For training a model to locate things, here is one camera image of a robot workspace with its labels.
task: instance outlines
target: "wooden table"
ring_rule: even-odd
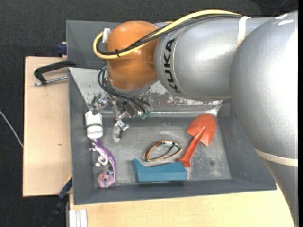
[[[67,80],[34,87],[34,70],[64,58],[27,57],[23,196],[58,194],[71,175]],[[47,79],[66,75],[62,69]],[[87,209],[89,227],[291,227],[280,190],[198,197],[74,205]]]

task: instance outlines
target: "cable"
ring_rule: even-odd
[[[258,0],[250,0],[250,1],[253,1],[253,2],[257,3],[258,5],[261,5],[261,6],[266,7],[266,8],[278,9],[278,10],[279,10],[279,9],[286,9],[286,8],[292,7],[293,5],[295,5],[296,3],[299,2],[299,0],[298,0],[298,1],[296,1],[296,2],[294,2],[294,3],[292,3],[292,4],[290,4],[290,5],[288,5],[288,6],[286,6],[286,7],[282,7],[282,6],[283,6],[286,2],[288,2],[289,0],[286,0],[286,1],[284,1],[284,2],[282,2],[282,0],[280,0],[280,2],[281,2],[280,6],[279,6],[279,7],[273,7],[273,6],[269,6],[269,5],[267,5],[267,4],[261,3],[261,2],[259,2]]]
[[[142,103],[142,104],[147,105],[147,106],[151,109],[151,105],[150,105],[148,102],[144,101],[144,100],[141,100],[141,99],[138,99],[138,98],[134,98],[134,97],[130,97],[130,96],[128,96],[128,95],[120,94],[120,93],[117,93],[117,92],[115,92],[115,91],[113,91],[113,90],[109,90],[107,87],[105,87],[105,86],[104,86],[105,70],[106,70],[105,67],[102,68],[102,69],[100,70],[99,74],[98,74],[98,83],[99,83],[100,87],[101,87],[105,92],[107,92],[107,93],[110,94],[110,95],[113,95],[113,96],[116,96],[116,97],[119,97],[119,98],[123,98],[123,99],[128,100],[128,101],[131,101],[132,103],[134,103],[135,105],[137,105],[139,108],[141,108],[142,111],[143,111],[145,114],[147,113],[147,111],[146,111],[146,109],[145,109],[141,104],[139,104],[139,102]]]
[[[9,123],[9,121],[7,120],[7,118],[5,117],[4,113],[0,110],[0,114],[2,115],[2,117],[4,118],[4,120],[6,121],[6,123],[9,125],[9,127],[11,128],[11,130],[14,132],[15,137],[17,138],[20,146],[23,148],[23,144],[19,138],[19,136],[17,135],[16,131],[14,130],[13,126],[11,126],[11,124]]]
[[[284,8],[283,8],[283,5],[286,4],[288,1],[289,1],[289,0],[285,0],[284,2],[282,2],[281,5],[277,8],[277,10],[272,14],[271,17],[273,17],[280,9],[285,9],[285,8],[287,8],[287,7],[284,7]]]
[[[155,34],[153,34],[150,38],[154,38],[155,39],[155,36],[157,36],[158,34],[160,33],[164,33],[174,27],[176,27],[177,25],[189,20],[189,19],[192,19],[192,18],[196,18],[196,17],[201,17],[201,16],[205,16],[205,15],[214,15],[214,14],[217,14],[217,15],[220,15],[220,14],[229,14],[229,15],[237,15],[237,16],[240,16],[239,14],[236,14],[236,13],[232,13],[232,12],[228,12],[228,11],[222,11],[222,10],[206,10],[206,11],[200,11],[200,12],[196,12],[196,13],[192,13],[192,14],[189,14],[187,16],[184,16],[178,20],[176,20],[175,22],[171,23],[171,24],[168,24],[167,26],[161,28],[161,29],[157,29],[157,32]],[[128,55],[130,53],[132,53],[133,51],[135,50],[138,50],[140,48],[142,48],[147,42],[145,42],[144,44],[141,44],[137,47],[134,47],[130,50],[127,50],[125,52],[121,52],[119,53],[117,50],[115,52],[109,52],[110,55],[105,55],[105,54],[102,54],[100,53],[97,48],[98,48],[98,42],[99,40],[102,38],[103,36],[103,32],[101,32],[100,34],[97,35],[97,37],[95,38],[94,40],[94,43],[93,43],[93,50],[94,50],[94,53],[102,58],[102,59],[116,59],[118,57],[122,57],[122,56],[125,56],[125,55]]]

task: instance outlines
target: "purple toy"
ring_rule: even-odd
[[[110,153],[108,149],[102,146],[100,139],[91,139],[92,145],[94,148],[90,148],[89,150],[96,151],[99,153],[98,162],[95,166],[106,166],[108,163],[112,166],[112,170],[104,171],[101,173],[98,178],[98,184],[101,188],[108,188],[112,184],[116,182],[116,163],[113,155]]]
[[[97,182],[100,188],[108,188],[109,186],[113,185],[116,180],[109,171],[104,171],[99,174],[97,178]]]

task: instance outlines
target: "dark carpet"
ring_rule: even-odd
[[[23,58],[58,56],[65,20],[124,22],[174,20],[204,9],[246,16],[280,15],[296,0],[0,0],[0,110],[23,139]],[[0,116],[0,226],[39,227],[54,196],[22,198],[23,150]],[[64,216],[56,223],[64,226]]]

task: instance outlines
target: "white plastic container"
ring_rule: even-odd
[[[90,139],[97,139],[103,135],[102,115],[93,115],[92,111],[85,113],[86,134]]]

